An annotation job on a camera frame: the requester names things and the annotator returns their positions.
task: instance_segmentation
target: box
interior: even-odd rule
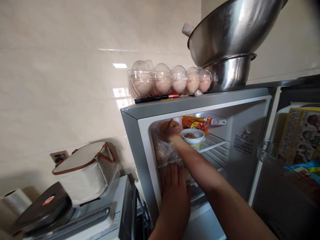
[[[278,159],[287,165],[309,162],[320,152],[320,108],[290,108]]]

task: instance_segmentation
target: refrigerator top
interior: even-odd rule
[[[270,88],[255,88],[230,92],[210,93],[203,94],[198,97],[181,97],[169,101],[133,104],[126,108],[121,108],[121,112],[127,113],[135,119],[142,119],[178,111],[240,101],[249,98],[268,96],[272,95],[273,92],[274,89]]]
[[[276,81],[276,82],[265,82],[257,84],[249,84],[244,87],[244,89],[253,89],[253,88],[276,88],[276,87],[285,87],[285,89],[305,89],[307,87],[315,88],[320,87],[320,74],[306,76],[297,78],[294,80],[285,80],[285,81]]]

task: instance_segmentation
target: white bowl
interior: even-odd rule
[[[184,137],[185,134],[187,133],[193,133],[197,138],[186,138]],[[184,129],[180,132],[181,137],[183,138],[183,140],[187,143],[189,143],[190,145],[196,145],[198,143],[200,143],[205,136],[204,131],[200,130],[200,129],[195,129],[195,128],[188,128],[188,129]]]

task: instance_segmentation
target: kitchen wall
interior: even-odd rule
[[[225,0],[202,0],[201,18]],[[288,0],[256,51],[248,84],[320,74],[320,31],[310,0]]]
[[[126,71],[147,59],[194,66],[181,29],[200,19],[201,0],[0,1],[0,194],[44,191],[57,181],[50,153],[98,140],[134,172]]]

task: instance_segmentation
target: white bag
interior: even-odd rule
[[[105,141],[91,143],[75,150],[59,162],[56,175],[72,200],[79,205],[94,200],[106,190],[115,169],[115,157]]]

